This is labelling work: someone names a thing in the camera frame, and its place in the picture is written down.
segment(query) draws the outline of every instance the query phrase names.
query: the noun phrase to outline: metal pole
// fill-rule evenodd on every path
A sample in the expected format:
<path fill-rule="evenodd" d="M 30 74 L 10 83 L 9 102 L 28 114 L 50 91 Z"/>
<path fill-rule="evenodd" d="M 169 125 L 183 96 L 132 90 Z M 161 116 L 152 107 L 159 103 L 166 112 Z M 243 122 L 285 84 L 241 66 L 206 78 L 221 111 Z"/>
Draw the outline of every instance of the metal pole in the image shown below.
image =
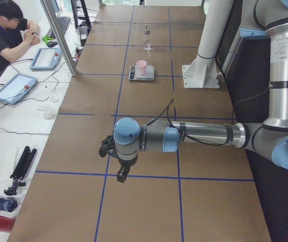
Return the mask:
<path fill-rule="evenodd" d="M 212 0 L 205 20 L 199 50 L 191 65 L 183 65 L 185 88 L 219 88 L 214 58 L 234 0 Z"/>
<path fill-rule="evenodd" d="M 50 23 L 50 27 L 52 28 L 52 31 L 54 32 L 54 35 L 58 41 L 58 44 L 60 46 L 60 50 L 62 52 L 63 58 L 65 59 L 65 62 L 68 65 L 70 73 L 72 76 L 75 76 L 77 73 L 77 69 L 76 69 L 75 63 L 71 57 L 67 43 L 64 39 L 64 35 L 63 35 L 63 33 L 60 29 L 60 26 L 58 24 L 57 17 L 54 13 L 54 9 L 51 5 L 51 2 L 47 1 L 47 0 L 40 0 L 40 2 L 42 4 L 44 12 L 47 16 L 47 19 Z"/>

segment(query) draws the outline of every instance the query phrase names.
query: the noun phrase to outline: bottle cap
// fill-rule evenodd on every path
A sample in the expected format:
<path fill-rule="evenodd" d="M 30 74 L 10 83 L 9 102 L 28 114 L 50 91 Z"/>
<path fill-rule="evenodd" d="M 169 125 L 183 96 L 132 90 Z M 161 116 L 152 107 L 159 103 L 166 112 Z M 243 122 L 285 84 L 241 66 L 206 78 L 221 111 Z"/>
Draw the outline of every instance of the bottle cap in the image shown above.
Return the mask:
<path fill-rule="evenodd" d="M 148 30 L 148 27 L 146 26 L 146 29 L 144 30 L 143 32 L 144 35 L 149 35 L 150 34 L 150 31 Z"/>

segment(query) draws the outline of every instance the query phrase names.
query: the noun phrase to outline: silver metal tube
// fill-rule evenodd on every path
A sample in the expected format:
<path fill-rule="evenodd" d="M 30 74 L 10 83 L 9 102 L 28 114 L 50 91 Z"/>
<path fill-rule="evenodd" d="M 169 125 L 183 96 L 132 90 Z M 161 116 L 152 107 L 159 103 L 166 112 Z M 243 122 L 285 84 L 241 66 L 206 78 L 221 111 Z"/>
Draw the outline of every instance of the silver metal tube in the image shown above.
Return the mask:
<path fill-rule="evenodd" d="M 181 130 L 179 122 L 172 122 L 172 124 L 178 130 Z M 246 140 L 246 131 L 240 123 L 236 125 L 220 125 L 184 122 L 182 126 L 185 126 L 187 135 L 203 142 L 235 145 L 237 148 L 241 148 Z M 184 141 L 193 142 L 191 139 L 185 139 Z"/>
<path fill-rule="evenodd" d="M 266 129 L 288 132 L 288 23 L 270 28 L 269 117 Z"/>
<path fill-rule="evenodd" d="M 229 52 L 226 56 L 226 59 L 223 65 L 223 71 L 226 75 L 228 74 L 228 71 L 231 68 L 231 65 L 237 55 L 237 52 L 241 43 L 242 43 L 242 38 L 240 37 L 240 28 L 238 28 L 235 38 L 233 40 L 233 43 L 230 46 Z"/>
<path fill-rule="evenodd" d="M 76 69 L 75 63 L 71 57 L 67 43 L 64 39 L 64 35 L 63 35 L 63 33 L 60 29 L 60 26 L 58 24 L 57 17 L 54 13 L 53 6 L 52 6 L 51 2 L 47 1 L 47 0 L 40 0 L 40 2 L 41 2 L 41 5 L 44 9 L 44 12 L 47 16 L 47 19 L 50 23 L 50 27 L 52 28 L 52 31 L 54 32 L 54 35 L 58 41 L 58 44 L 60 46 L 60 50 L 62 52 L 63 58 L 65 59 L 65 62 L 67 63 L 67 66 L 70 70 L 70 73 L 72 76 L 75 76 L 77 73 L 77 69 Z"/>

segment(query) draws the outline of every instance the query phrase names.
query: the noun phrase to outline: white tissue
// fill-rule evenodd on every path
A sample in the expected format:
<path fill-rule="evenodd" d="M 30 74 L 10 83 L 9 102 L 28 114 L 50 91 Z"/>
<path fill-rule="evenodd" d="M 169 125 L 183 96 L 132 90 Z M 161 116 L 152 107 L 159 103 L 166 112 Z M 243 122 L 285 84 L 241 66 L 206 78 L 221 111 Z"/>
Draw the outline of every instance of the white tissue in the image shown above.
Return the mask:
<path fill-rule="evenodd" d="M 58 94 L 52 92 L 50 95 L 49 95 L 49 98 L 50 98 L 50 101 L 55 103 L 55 102 L 58 102 L 59 100 L 59 97 L 58 97 Z"/>
<path fill-rule="evenodd" d="M 37 108 L 38 111 L 44 111 L 43 118 L 44 119 L 55 119 L 58 114 L 58 110 L 54 108 L 52 105 L 43 105 Z"/>

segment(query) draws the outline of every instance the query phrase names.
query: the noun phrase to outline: computer monitor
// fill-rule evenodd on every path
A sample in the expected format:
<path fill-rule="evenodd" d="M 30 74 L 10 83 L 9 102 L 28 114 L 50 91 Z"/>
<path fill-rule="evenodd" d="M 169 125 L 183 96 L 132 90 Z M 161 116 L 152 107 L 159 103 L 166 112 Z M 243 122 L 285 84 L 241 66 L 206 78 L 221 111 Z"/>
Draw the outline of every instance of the computer monitor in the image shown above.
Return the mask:
<path fill-rule="evenodd" d="M 50 0 L 50 2 L 51 2 L 51 5 L 52 5 L 52 7 L 54 9 L 54 12 L 55 13 L 59 13 L 60 7 L 59 7 L 59 5 L 57 3 L 57 0 Z"/>

